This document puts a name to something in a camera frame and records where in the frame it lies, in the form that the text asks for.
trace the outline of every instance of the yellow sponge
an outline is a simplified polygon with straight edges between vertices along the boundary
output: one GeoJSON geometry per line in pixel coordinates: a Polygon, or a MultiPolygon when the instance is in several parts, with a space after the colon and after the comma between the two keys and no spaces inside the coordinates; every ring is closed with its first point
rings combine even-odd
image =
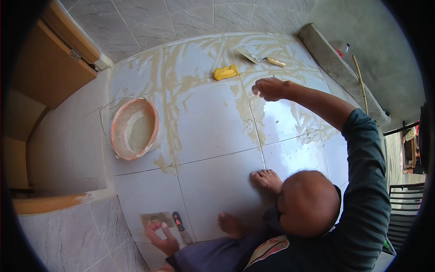
{"type": "Polygon", "coordinates": [[[240,74],[239,71],[237,71],[237,67],[235,65],[230,65],[229,67],[227,66],[223,68],[216,68],[213,75],[215,80],[220,81],[224,78],[234,77],[240,74]]]}

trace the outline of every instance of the dark green long-sleeve shirt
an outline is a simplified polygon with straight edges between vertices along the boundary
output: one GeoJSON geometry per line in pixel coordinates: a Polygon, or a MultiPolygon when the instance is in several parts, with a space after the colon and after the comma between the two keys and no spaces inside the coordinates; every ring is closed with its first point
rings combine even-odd
{"type": "Polygon", "coordinates": [[[245,272],[367,271],[381,253],[389,215],[385,161],[376,123],[355,109],[343,127],[348,142],[349,186],[336,228],[321,238],[286,235],[245,272]]]}

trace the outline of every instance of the concrete ledge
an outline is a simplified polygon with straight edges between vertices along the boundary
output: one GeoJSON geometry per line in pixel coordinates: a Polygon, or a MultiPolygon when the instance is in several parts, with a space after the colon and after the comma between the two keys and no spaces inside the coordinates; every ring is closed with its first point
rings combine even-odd
{"type": "MultiPolygon", "coordinates": [[[[298,38],[311,53],[322,69],[342,86],[357,102],[365,108],[362,90],[358,75],[344,62],[335,49],[328,43],[314,24],[305,25],[298,34],[298,38]]],[[[367,99],[368,115],[383,127],[390,123],[391,117],[387,116],[375,97],[364,84],[367,99]]]]}

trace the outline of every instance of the orange bucket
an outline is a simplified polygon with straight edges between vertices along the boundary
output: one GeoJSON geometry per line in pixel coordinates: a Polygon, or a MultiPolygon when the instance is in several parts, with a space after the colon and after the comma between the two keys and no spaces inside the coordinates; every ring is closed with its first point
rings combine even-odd
{"type": "Polygon", "coordinates": [[[156,149],[161,142],[159,113],[150,101],[134,98],[116,112],[110,128],[112,148],[131,161],[156,149]]]}

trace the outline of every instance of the man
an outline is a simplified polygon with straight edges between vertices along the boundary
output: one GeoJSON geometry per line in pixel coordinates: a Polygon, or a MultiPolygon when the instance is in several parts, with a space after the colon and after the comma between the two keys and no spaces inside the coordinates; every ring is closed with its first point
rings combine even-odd
{"type": "Polygon", "coordinates": [[[272,170],[261,170],[251,173],[252,179],[277,199],[261,229],[249,230],[221,213],[219,226],[231,238],[179,250],[167,226],[149,223],[147,236],[168,255],[167,267],[190,272],[371,270],[391,212],[375,122],[340,98],[290,81],[263,78],[252,91],[267,101],[295,101],[342,132],[348,142],[349,186],[340,222],[333,229],[341,195],[320,172],[301,171],[282,183],[272,170]],[[168,239],[156,236],[160,227],[168,239]]]}

